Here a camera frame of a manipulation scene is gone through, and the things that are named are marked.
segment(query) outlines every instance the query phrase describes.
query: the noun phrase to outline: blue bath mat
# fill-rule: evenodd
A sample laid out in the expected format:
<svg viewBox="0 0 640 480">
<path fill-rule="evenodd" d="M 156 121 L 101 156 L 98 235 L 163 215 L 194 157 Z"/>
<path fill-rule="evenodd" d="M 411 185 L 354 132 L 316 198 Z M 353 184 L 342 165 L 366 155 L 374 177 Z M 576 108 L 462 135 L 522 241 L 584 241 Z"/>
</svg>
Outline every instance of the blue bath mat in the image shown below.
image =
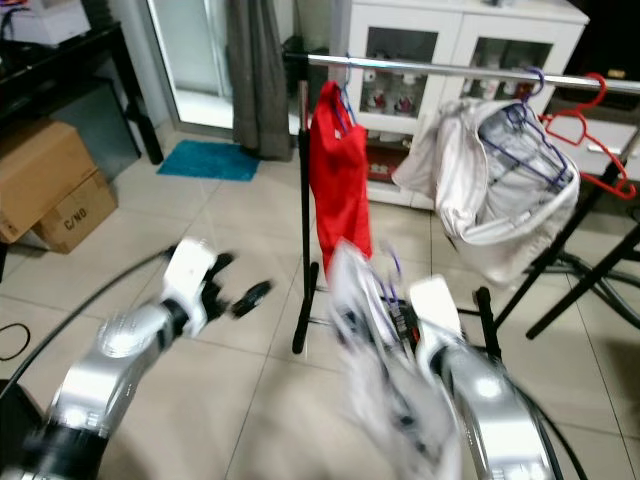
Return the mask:
<svg viewBox="0 0 640 480">
<path fill-rule="evenodd" d="M 158 173 L 250 182 L 258 163 L 260 160 L 244 153 L 239 145 L 183 140 L 176 145 Z"/>
</svg>

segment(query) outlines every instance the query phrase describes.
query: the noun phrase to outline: curtain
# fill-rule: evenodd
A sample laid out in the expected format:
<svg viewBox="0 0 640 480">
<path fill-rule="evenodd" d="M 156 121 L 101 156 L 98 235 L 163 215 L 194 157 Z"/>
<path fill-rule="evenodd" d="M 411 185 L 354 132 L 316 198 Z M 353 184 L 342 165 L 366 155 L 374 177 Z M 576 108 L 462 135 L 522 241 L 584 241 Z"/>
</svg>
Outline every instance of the curtain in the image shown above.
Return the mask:
<svg viewBox="0 0 640 480">
<path fill-rule="evenodd" d="M 289 160 L 284 64 L 271 0 L 227 0 L 233 139 L 261 158 Z"/>
</svg>

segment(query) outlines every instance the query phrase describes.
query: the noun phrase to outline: clothes hanger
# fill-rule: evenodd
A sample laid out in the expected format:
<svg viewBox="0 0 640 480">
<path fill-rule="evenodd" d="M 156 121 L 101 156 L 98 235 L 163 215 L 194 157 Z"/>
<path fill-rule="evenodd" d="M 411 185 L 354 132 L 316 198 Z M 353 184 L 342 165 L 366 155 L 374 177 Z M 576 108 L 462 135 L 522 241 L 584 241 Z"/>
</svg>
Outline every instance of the clothes hanger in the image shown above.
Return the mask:
<svg viewBox="0 0 640 480">
<path fill-rule="evenodd" d="M 602 102 L 604 96 L 607 93 L 607 82 L 604 79 L 604 77 L 598 73 L 592 72 L 592 73 L 588 73 L 586 76 L 590 78 L 594 78 L 600 83 L 600 91 L 598 92 L 598 95 L 596 95 L 596 97 L 593 100 L 587 103 L 581 103 L 575 108 L 562 110 L 556 113 L 555 115 L 540 115 L 540 121 L 543 122 L 543 124 L 546 123 L 545 131 L 549 135 L 552 135 L 558 138 L 559 140 L 562 140 L 570 145 L 578 146 L 582 144 L 582 142 L 585 139 L 587 139 L 595 143 L 597 146 L 599 146 L 602 149 L 602 151 L 605 153 L 605 155 L 609 157 L 609 160 L 611 160 L 611 162 L 616 166 L 616 168 L 620 172 L 621 178 L 618 180 L 615 186 L 612 186 L 607 183 L 604 183 L 598 177 L 595 177 L 585 172 L 580 172 L 580 176 L 586 181 L 593 183 L 594 185 L 602 188 L 603 190 L 606 190 L 609 193 L 612 193 L 617 197 L 620 197 L 624 200 L 631 200 L 636 196 L 636 188 L 635 186 L 633 186 L 633 184 L 629 183 L 629 177 L 627 175 L 627 171 L 623 163 L 620 161 L 620 159 L 616 155 L 614 155 L 607 148 L 606 145 L 604 145 L 604 143 L 602 143 L 600 140 L 598 140 L 597 138 L 595 138 L 593 135 L 589 133 L 588 126 L 587 126 L 587 119 L 584 117 L 582 113 L 584 110 L 593 108 L 598 104 L 600 104 L 600 102 Z M 572 140 L 570 138 L 567 138 L 553 131 L 552 129 L 553 121 L 558 117 L 573 117 L 573 118 L 577 118 L 580 121 L 580 124 L 582 126 L 582 133 L 577 140 Z"/>
<path fill-rule="evenodd" d="M 517 158 L 515 155 L 513 155 L 512 153 L 507 151 L 504 147 L 502 147 L 501 145 L 495 144 L 494 142 L 492 142 L 491 140 L 489 140 L 488 138 L 486 138 L 482 134 L 480 134 L 479 137 L 484 143 L 486 143 L 490 147 L 494 148 L 495 150 L 499 151 L 505 157 L 509 158 L 510 160 L 512 160 L 514 162 L 513 168 L 510 169 L 508 172 L 506 172 L 505 175 L 507 173 L 513 171 L 513 169 L 521 167 L 521 168 L 524 168 L 524 169 L 530 171 L 531 173 L 537 175 L 538 177 L 544 179 L 550 186 L 559 187 L 559 184 L 560 184 L 561 180 L 563 179 L 564 174 L 566 173 L 566 171 L 568 169 L 567 160 L 565 159 L 564 155 L 562 155 L 562 153 L 560 153 L 560 151 L 553 144 L 551 144 L 548 141 L 548 139 L 546 138 L 545 133 L 538 127 L 538 125 L 536 125 L 534 122 L 532 122 L 528 118 L 529 115 L 534 115 L 533 112 L 531 112 L 531 107 L 528 104 L 529 98 L 531 98 L 532 96 L 538 95 L 542 91 L 542 89 L 544 88 L 544 74 L 542 73 L 542 71 L 540 71 L 538 69 L 535 70 L 535 73 L 537 73 L 538 76 L 540 77 L 540 86 L 539 86 L 538 90 L 536 90 L 535 92 L 529 93 L 527 96 L 525 96 L 521 100 L 520 103 L 514 104 L 512 107 L 509 107 L 508 109 L 505 109 L 506 110 L 506 115 L 507 115 L 507 119 L 511 122 L 511 124 L 514 127 L 522 128 L 522 127 L 524 127 L 526 125 L 530 129 L 532 129 L 535 132 L 537 132 L 537 134 L 540 137 L 540 140 L 544 143 L 544 145 L 550 151 L 552 151 L 554 153 L 554 156 L 556 156 L 560 160 L 560 164 L 562 164 L 562 168 L 560 169 L 558 175 L 556 175 L 555 177 L 550 177 L 546 173 L 541 172 L 538 169 L 536 169 L 536 168 L 532 167 L 531 165 L 529 165 L 529 162 L 527 160 L 522 160 L 522 159 Z M 553 167 L 553 169 L 556 169 L 557 162 L 555 162 L 553 159 L 547 157 L 544 154 L 544 152 L 538 152 L 538 154 L 541 155 L 543 158 L 547 159 L 548 163 Z M 503 176 L 494 179 L 491 182 L 491 184 L 494 185 L 495 183 L 499 182 L 500 179 Z"/>
<path fill-rule="evenodd" d="M 347 86 L 349 85 L 350 81 L 351 81 L 351 66 L 349 65 L 347 67 L 347 74 L 346 74 L 344 85 L 340 87 L 340 96 L 339 96 L 339 100 L 340 100 L 339 106 L 342 107 L 342 109 L 347 113 L 347 119 L 349 120 L 349 123 L 350 123 L 349 125 L 345 123 L 344 116 L 338 110 L 338 105 L 336 104 L 333 105 L 333 112 L 338 118 L 338 121 L 340 122 L 340 126 L 342 127 L 341 133 L 343 136 L 347 134 L 347 132 L 351 129 L 352 126 L 356 125 L 356 116 L 353 113 L 353 109 L 351 108 L 351 103 L 349 102 L 349 95 L 347 94 Z"/>
<path fill-rule="evenodd" d="M 569 164 L 564 154 L 560 152 L 560 150 L 558 150 L 558 148 L 549 141 L 549 139 L 547 138 L 547 135 L 545 135 L 545 132 L 540 129 L 539 124 L 536 122 L 532 122 L 529 119 L 530 116 L 531 118 L 535 118 L 535 113 L 531 108 L 531 106 L 529 105 L 529 99 L 531 97 L 535 97 L 539 95 L 540 92 L 542 92 L 542 90 L 545 87 L 545 80 L 544 80 L 544 72 L 541 69 L 537 67 L 528 67 L 527 71 L 533 72 L 536 75 L 538 75 L 538 79 L 539 79 L 538 89 L 535 91 L 532 90 L 531 92 L 526 93 L 520 100 L 519 104 L 515 104 L 513 108 L 508 109 L 507 118 L 509 119 L 509 121 L 511 121 L 512 124 L 522 125 L 523 122 L 526 123 L 529 126 L 529 128 L 533 129 L 538 134 L 538 136 L 540 137 L 540 140 L 542 140 L 542 143 L 544 143 L 544 145 L 554 153 L 554 156 L 560 160 L 560 163 L 562 164 L 562 169 L 559 171 L 558 175 L 551 182 L 551 185 L 557 186 L 560 180 L 563 179 L 565 173 L 567 172 L 567 169 L 569 168 Z M 514 118 L 514 115 L 517 113 L 518 110 L 520 110 L 521 112 L 521 118 L 517 118 L 517 117 Z M 548 160 L 552 168 L 556 167 L 557 163 L 554 161 L 554 159 L 547 157 L 547 155 L 543 151 L 540 151 L 539 153 Z"/>
</svg>

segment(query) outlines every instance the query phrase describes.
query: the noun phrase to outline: glass door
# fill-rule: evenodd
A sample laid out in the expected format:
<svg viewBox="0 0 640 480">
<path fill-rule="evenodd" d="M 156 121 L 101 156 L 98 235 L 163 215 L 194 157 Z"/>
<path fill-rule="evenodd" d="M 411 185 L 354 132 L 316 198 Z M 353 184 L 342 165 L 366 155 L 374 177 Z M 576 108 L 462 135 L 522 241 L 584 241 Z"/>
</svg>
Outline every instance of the glass door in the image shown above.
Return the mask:
<svg viewBox="0 0 640 480">
<path fill-rule="evenodd" d="M 178 118 L 232 128 L 222 0 L 147 0 Z"/>
<path fill-rule="evenodd" d="M 582 28 L 578 24 L 465 15 L 452 63 L 505 70 L 535 66 L 546 73 L 562 73 Z M 451 77 L 447 79 L 443 101 L 461 97 L 508 100 L 522 97 L 531 88 L 532 85 L 525 82 Z M 529 103 L 542 113 L 552 94 L 553 88 L 546 87 Z"/>
<path fill-rule="evenodd" d="M 351 56 L 449 63 L 462 14 L 353 5 L 351 19 Z M 444 83 L 441 76 L 354 69 L 348 92 L 359 123 L 382 132 L 382 141 L 401 142 L 421 112 L 435 112 Z"/>
</svg>

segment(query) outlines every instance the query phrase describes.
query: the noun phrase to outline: red garment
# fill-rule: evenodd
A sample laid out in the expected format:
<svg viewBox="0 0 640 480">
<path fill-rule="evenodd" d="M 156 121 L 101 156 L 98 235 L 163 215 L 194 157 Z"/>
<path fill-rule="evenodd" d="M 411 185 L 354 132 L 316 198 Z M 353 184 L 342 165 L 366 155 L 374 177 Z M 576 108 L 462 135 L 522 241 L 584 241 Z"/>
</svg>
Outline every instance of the red garment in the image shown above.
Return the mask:
<svg viewBox="0 0 640 480">
<path fill-rule="evenodd" d="M 325 273 L 340 238 L 371 257 L 367 132 L 353 125 L 336 82 L 327 82 L 313 114 L 309 183 Z"/>
</svg>

